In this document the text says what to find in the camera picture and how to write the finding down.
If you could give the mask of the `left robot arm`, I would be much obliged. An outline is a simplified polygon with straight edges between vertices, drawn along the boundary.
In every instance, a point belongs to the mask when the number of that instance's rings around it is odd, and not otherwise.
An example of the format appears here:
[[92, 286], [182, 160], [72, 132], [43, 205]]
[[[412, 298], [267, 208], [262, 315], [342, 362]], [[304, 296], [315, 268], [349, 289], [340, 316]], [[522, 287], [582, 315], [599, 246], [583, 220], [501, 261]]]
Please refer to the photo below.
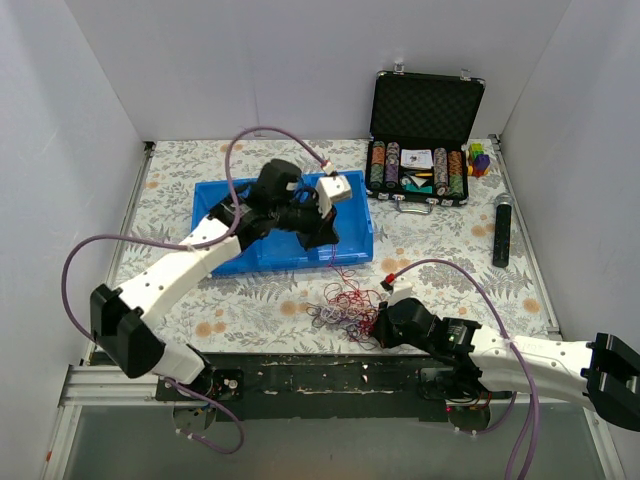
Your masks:
[[188, 344], [159, 338], [156, 325], [201, 280], [274, 230], [295, 233], [305, 250], [337, 244], [336, 205], [351, 197], [348, 180], [327, 169], [313, 187], [300, 181], [294, 164], [269, 161], [255, 181], [231, 187], [178, 250], [114, 289], [92, 292], [93, 339], [127, 377], [169, 378], [193, 400], [211, 392], [210, 363]]

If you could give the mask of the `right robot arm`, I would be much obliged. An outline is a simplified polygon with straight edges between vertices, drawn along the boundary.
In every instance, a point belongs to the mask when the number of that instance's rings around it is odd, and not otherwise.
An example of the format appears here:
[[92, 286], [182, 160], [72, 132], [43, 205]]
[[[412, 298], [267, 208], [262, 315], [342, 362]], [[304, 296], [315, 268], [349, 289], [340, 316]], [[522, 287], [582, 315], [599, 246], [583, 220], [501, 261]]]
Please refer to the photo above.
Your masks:
[[590, 342], [507, 340], [476, 321], [440, 319], [406, 298], [381, 303], [372, 336], [384, 349], [409, 345], [444, 364], [425, 379], [428, 395], [537, 392], [592, 410], [620, 428], [639, 429], [639, 355], [614, 335], [599, 333]]

